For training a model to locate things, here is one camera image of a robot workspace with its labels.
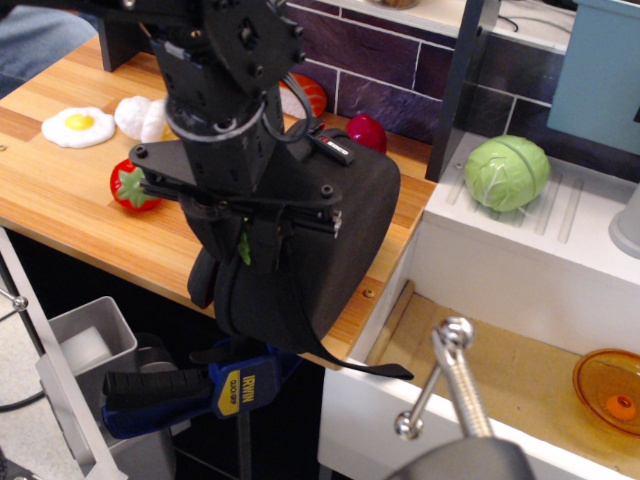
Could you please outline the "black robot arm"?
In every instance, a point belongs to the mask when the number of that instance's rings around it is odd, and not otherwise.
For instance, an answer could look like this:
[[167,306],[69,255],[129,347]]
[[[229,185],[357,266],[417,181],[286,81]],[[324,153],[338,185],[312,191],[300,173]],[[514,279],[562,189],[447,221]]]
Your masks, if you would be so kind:
[[246,253],[272,272],[295,227],[338,229],[337,195],[303,162],[310,123],[283,126],[279,87],[305,58],[283,3],[101,1],[94,12],[146,33],[176,140],[145,140],[131,159],[148,194],[180,202],[215,260]]

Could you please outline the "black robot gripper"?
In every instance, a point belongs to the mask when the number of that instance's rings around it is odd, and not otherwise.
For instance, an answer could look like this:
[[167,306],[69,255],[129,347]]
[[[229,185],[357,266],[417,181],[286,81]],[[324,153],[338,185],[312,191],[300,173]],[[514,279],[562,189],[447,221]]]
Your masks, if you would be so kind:
[[316,147],[317,118],[288,132],[271,132],[257,116],[219,135],[190,132],[174,141],[141,143],[129,153],[149,195],[177,202],[187,224],[217,261],[236,252],[249,227],[252,265],[260,274],[279,267],[294,229],[335,236],[342,193]]

